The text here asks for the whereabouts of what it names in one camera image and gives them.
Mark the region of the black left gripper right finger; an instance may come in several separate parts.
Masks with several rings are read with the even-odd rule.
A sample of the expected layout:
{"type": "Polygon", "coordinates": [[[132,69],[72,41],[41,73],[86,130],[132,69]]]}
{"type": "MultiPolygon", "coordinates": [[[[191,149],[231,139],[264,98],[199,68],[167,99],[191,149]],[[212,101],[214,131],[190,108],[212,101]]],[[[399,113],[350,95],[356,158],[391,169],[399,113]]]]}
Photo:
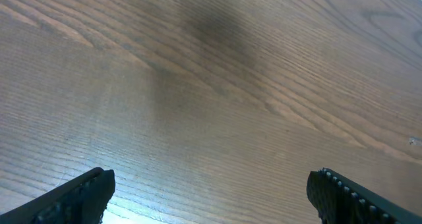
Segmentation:
{"type": "Polygon", "coordinates": [[[324,224],[421,224],[421,217],[341,174],[311,171],[307,197],[324,224]]]}

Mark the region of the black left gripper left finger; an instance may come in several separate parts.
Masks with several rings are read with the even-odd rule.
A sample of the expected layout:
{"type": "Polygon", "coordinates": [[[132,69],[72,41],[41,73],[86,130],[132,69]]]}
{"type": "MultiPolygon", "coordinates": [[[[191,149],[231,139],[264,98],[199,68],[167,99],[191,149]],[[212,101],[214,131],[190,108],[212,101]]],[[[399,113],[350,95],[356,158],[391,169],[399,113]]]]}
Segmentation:
{"type": "Polygon", "coordinates": [[[115,192],[114,170],[93,168],[1,215],[8,224],[100,224],[115,192]]]}

